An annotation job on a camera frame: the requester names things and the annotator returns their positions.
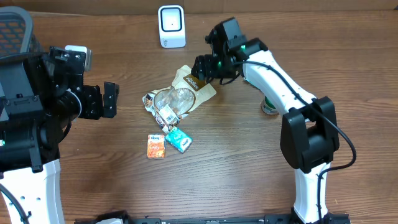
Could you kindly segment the beige brown snack pouch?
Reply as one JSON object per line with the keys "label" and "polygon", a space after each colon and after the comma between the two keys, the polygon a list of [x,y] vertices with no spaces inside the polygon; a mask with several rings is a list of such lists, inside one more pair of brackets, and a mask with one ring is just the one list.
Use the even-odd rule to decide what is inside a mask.
{"label": "beige brown snack pouch", "polygon": [[195,78],[191,74],[191,68],[184,65],[177,70],[169,87],[147,93],[142,101],[160,129],[167,134],[182,119],[215,95],[216,90],[211,84]]}

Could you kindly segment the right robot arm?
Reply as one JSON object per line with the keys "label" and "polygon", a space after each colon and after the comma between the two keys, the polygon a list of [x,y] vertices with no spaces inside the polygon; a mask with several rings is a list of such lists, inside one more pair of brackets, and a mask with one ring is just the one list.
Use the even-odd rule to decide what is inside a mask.
{"label": "right robot arm", "polygon": [[205,41],[212,53],[195,59],[194,77],[232,82],[242,76],[264,94],[266,112],[282,117],[280,149],[294,169],[295,203],[288,217],[266,222],[348,223],[346,216],[329,213],[325,203],[326,171],[340,146],[333,102],[296,84],[266,44],[258,38],[247,40],[233,17],[217,24]]}

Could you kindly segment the orange tissue pack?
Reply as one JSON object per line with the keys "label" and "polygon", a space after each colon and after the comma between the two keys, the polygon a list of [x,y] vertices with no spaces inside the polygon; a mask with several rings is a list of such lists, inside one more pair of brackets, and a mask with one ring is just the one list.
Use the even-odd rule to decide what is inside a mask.
{"label": "orange tissue pack", "polygon": [[165,152],[165,136],[163,134],[149,134],[147,140],[147,158],[164,159]]}

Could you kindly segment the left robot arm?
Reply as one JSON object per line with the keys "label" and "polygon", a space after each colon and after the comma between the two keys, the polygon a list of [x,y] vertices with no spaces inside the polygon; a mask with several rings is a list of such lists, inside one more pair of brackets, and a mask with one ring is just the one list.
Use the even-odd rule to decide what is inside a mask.
{"label": "left robot arm", "polygon": [[1,193],[13,223],[63,223],[60,143],[78,118],[113,118],[119,86],[84,84],[90,49],[1,58]]}

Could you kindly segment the light green tissue pack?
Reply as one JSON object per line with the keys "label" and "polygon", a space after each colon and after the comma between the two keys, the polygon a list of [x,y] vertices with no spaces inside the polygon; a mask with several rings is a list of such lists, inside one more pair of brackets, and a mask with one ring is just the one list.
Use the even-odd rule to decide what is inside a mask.
{"label": "light green tissue pack", "polygon": [[249,83],[251,86],[253,86],[254,88],[257,88],[258,89],[258,87],[255,85],[255,84],[253,84],[252,82],[250,82],[247,78],[244,78],[244,81],[245,82],[247,82],[247,83]]}

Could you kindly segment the teal tissue pack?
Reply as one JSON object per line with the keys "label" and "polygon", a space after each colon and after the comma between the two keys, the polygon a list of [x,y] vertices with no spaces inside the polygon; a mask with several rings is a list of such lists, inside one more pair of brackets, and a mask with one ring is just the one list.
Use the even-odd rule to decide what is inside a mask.
{"label": "teal tissue pack", "polygon": [[192,144],[193,139],[178,127],[174,127],[165,137],[176,150],[184,153]]}

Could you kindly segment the green lid jar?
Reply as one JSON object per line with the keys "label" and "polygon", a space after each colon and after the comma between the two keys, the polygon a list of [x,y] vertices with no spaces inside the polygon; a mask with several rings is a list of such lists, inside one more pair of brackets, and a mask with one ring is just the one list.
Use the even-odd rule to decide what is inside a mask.
{"label": "green lid jar", "polygon": [[264,97],[262,103],[261,103],[261,108],[265,114],[268,115],[278,115],[279,112],[276,110],[275,106],[271,103],[271,101],[267,98],[267,96]]}

